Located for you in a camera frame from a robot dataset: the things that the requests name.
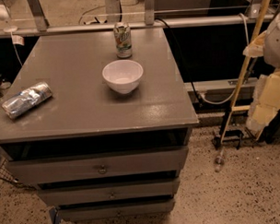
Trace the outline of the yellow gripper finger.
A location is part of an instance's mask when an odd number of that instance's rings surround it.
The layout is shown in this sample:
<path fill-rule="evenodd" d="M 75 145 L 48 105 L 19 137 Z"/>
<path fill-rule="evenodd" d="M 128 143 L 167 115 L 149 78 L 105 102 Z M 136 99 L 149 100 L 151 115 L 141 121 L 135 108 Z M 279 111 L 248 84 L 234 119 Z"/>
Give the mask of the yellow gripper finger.
<path fill-rule="evenodd" d="M 246 125 L 254 135 L 258 135 L 280 110 L 280 69 L 269 76 L 261 75 L 252 96 Z"/>
<path fill-rule="evenodd" d="M 243 55 L 252 58 L 263 57 L 265 36 L 266 32 L 264 31 L 252 40 L 252 42 L 243 50 Z"/>

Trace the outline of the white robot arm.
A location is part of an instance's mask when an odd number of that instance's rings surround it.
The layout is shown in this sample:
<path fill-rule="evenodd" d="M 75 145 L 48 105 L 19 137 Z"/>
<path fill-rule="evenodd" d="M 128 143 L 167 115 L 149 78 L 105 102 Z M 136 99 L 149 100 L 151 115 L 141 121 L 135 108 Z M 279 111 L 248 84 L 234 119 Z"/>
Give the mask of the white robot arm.
<path fill-rule="evenodd" d="M 260 133 L 280 110 L 280 12 L 268 29 L 256 37 L 243 51 L 252 58 L 262 57 L 274 67 L 269 76 L 261 75 L 253 91 L 253 102 L 248 110 L 247 128 Z"/>

